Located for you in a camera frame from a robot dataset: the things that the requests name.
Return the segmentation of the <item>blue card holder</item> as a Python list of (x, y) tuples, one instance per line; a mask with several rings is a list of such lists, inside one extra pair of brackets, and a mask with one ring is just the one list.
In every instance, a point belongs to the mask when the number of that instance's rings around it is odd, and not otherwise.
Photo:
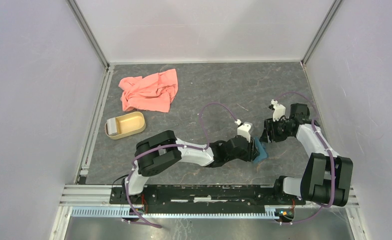
[(259, 162), (252, 162), (254, 164), (258, 164), (264, 159), (268, 158), (268, 154), (266, 152), (266, 144), (264, 142), (260, 142), (258, 137), (253, 138), (253, 146), (256, 147), (260, 153), (259, 155)]

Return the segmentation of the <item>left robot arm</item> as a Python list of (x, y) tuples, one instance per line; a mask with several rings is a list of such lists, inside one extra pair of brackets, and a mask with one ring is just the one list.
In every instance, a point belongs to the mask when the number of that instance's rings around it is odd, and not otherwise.
[(174, 131), (166, 130), (136, 144), (133, 167), (124, 181), (121, 196), (129, 204), (138, 202), (148, 179), (176, 163), (218, 168), (232, 160), (257, 163), (267, 157), (265, 147), (257, 138), (237, 135), (227, 141), (201, 145), (185, 142)]

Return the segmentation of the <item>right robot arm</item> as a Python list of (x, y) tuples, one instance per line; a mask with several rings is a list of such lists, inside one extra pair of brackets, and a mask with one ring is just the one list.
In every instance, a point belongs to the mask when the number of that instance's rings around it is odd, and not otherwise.
[(310, 118), (306, 104), (292, 104), (289, 116), (285, 115), (286, 108), (275, 100), (269, 108), (273, 110), (273, 116), (264, 121), (260, 141), (278, 143), (295, 137), (309, 157), (301, 178), (279, 177), (278, 187), (272, 191), (274, 201), (285, 204), (292, 196), (297, 196), (327, 207), (344, 207), (350, 195), (352, 160), (331, 148), (319, 124)]

